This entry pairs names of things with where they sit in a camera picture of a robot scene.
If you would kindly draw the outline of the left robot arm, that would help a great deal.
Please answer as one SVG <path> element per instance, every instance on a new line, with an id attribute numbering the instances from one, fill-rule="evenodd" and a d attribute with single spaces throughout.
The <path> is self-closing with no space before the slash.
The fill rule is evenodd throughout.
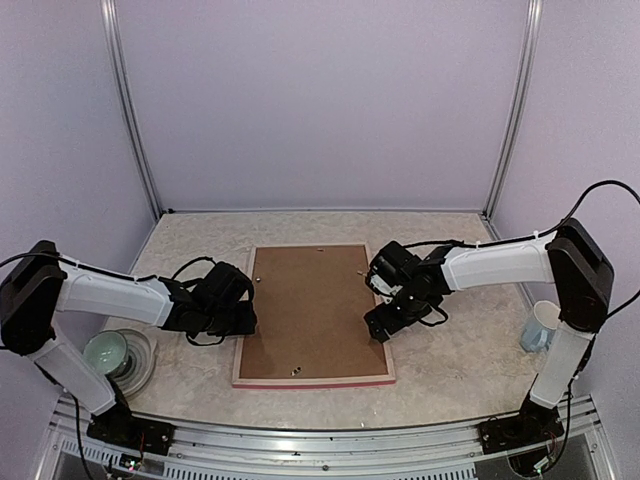
<path id="1" fill-rule="evenodd" d="M 135 416 L 121 388 L 56 332 L 55 313 L 119 317 L 183 333 L 190 341 L 201 333 L 225 340 L 256 329 L 252 281 L 226 262 L 215 262 L 204 277 L 184 282 L 135 277 L 82 264 L 48 240 L 8 261 L 14 267 L 1 283 L 3 348 L 29 358 L 66 389 L 91 415 L 88 436 L 112 445 L 165 455 L 175 427 Z"/>

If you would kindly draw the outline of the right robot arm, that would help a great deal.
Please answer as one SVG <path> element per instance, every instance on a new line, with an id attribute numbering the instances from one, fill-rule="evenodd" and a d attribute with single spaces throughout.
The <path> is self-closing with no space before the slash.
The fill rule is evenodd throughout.
<path id="1" fill-rule="evenodd" d="M 558 404 L 585 367 L 596 335 L 609 319 L 614 269 L 582 224 L 566 218 L 543 233 L 485 244 L 446 240 L 425 257 L 396 241 L 374 256 L 366 286 L 382 301 L 364 316 L 372 339 L 384 343 L 441 313 L 445 296 L 475 287 L 518 283 L 554 285 L 559 327 L 546 361 L 517 413 L 479 424 L 484 453 L 561 437 Z"/>

